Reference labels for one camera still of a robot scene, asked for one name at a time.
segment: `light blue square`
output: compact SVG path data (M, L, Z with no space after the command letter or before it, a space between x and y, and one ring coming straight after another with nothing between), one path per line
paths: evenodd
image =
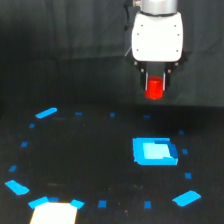
M178 158L170 158L170 157L163 157L162 159L147 159L144 155L144 144L148 143L155 143L159 141L165 142L170 141L169 138L134 138L133 139L133 151L134 151L134 161L137 162L139 165L177 165Z
M31 201L28 203L28 205L30 206L30 208L34 209L36 208L38 205L42 205L46 202L49 202L48 198L47 197L43 197L43 198L39 198L35 201Z
M106 208L107 207L107 202L106 201L99 201L98 207L99 208Z
M30 191L27 187L22 186L14 180L6 182L5 185L17 195L26 194Z
M23 142L21 147L27 147L27 145L28 145L28 142Z
M151 202L145 201L145 208L150 209L151 208Z
M186 179L191 179L191 173L185 173L185 178Z
M85 204L84 202L81 201L77 201L77 200L72 200L72 202L70 203L72 206L80 209L82 208L82 206Z
M172 201L176 202L179 206L183 207L195 200L201 198L201 195L196 193L195 191L188 191L177 198L174 198Z

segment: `white square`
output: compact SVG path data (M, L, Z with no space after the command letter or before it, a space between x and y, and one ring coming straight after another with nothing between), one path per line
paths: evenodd
M166 144L144 143L143 151L145 159L173 158L170 156L170 150Z
M77 208L69 203L39 205L33 212L30 224L74 224Z

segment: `projected blue shape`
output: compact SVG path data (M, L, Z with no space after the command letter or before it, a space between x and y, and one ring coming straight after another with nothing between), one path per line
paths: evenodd
M201 195L197 194L195 191L188 191L185 194L174 198L172 201L176 202L179 206L184 207L199 198L201 198Z
M184 155L188 155L187 149L182 149L182 152L183 152Z
M37 114L36 117L41 119L41 118L47 117L48 115L53 114L55 112L57 112L57 108L50 108L48 110L45 110L45 111Z
M74 207L80 209L80 208L82 208L82 206L83 206L85 203L83 203L83 202L81 202L81 201L77 201L77 200L72 200L72 202L71 202L70 204L71 204L72 206L74 206Z
M75 112L75 115L82 115L82 112Z
M23 142L21 147L27 147L27 145L28 145L28 142Z
M30 124L30 128L34 128L35 127L35 124Z
M99 208L106 208L107 207L107 202L106 201L99 201L98 207Z
M9 172L14 172L16 170L17 166L11 166L9 169Z
M170 155L173 158L178 158L177 148L170 141L155 141L155 144L166 144L169 147Z
M178 159L172 158L170 155L165 155L161 159L147 159L144 155L144 144L154 143L157 141L170 141L169 138L134 138L133 139L133 151L134 161L139 165L177 165Z
M36 208L38 205L42 205L46 202L49 202L48 198L47 197L43 197L43 198L39 198L35 201L31 201L28 203L28 205L30 206L30 208L34 209Z
M179 135L184 135L184 131L183 130L180 130L179 131Z
M150 115L144 115L143 117L149 119Z
M51 198L48 198L49 202L58 202L58 198L55 198L55 197L51 197Z
M191 173L185 173L185 178L186 179L191 179Z
M150 201L145 201L145 208L150 209L151 208L151 202Z
M26 188L26 187L18 184L14 180L10 180L10 181L6 182L5 185L8 188L10 188L17 195L26 194L27 192L29 192L29 189L28 188Z

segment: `glowing blue marker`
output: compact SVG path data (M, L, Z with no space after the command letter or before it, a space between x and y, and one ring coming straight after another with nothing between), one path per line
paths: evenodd
M48 116L50 114L53 114L55 112L57 112L57 108L50 108L48 110L45 110L45 111L37 114L36 117L39 118L39 119L41 119L41 118L46 117L46 116Z

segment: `white robot arm housing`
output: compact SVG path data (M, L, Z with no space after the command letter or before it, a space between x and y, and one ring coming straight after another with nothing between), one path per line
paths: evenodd
M139 6L132 30L132 53L138 61L175 62L182 54L183 24L177 0L134 0Z

